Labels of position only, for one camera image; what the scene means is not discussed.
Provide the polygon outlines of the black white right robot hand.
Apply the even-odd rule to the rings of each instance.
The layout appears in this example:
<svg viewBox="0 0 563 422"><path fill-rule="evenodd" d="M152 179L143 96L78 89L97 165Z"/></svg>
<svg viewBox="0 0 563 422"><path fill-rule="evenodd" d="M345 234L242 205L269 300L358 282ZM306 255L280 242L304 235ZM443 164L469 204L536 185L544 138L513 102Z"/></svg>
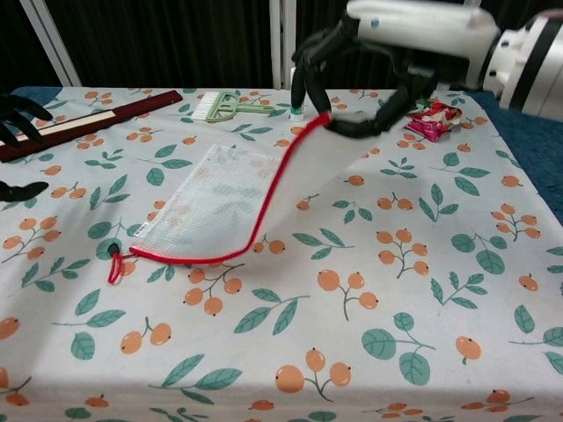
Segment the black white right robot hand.
<svg viewBox="0 0 563 422"><path fill-rule="evenodd" d="M357 50L382 54L399 81L394 93L370 119L331 117L326 125L353 139L378 136L440 83L481 89L500 36L494 18L479 7L436 1L350 1L335 27L312 34L293 54L291 109L299 111L309 99L318 113L329 113L331 101L321 75L330 62Z"/></svg>

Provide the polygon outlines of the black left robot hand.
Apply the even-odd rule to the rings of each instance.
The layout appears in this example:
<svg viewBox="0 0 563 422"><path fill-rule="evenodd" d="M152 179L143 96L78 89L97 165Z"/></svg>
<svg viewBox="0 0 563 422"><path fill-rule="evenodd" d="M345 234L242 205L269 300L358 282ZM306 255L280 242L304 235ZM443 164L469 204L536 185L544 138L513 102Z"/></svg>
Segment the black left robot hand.
<svg viewBox="0 0 563 422"><path fill-rule="evenodd" d="M41 143L42 136L39 131L21 113L29 113L41 120L50 120L52 114L41 105L29 98L12 94L1 94L1 142L5 145L19 149L21 147L16 136L8 126L19 129L29 140ZM1 201L20 202L35 198L47 190L49 184L44 181L33 182L25 186L9 186L1 182Z"/></svg>

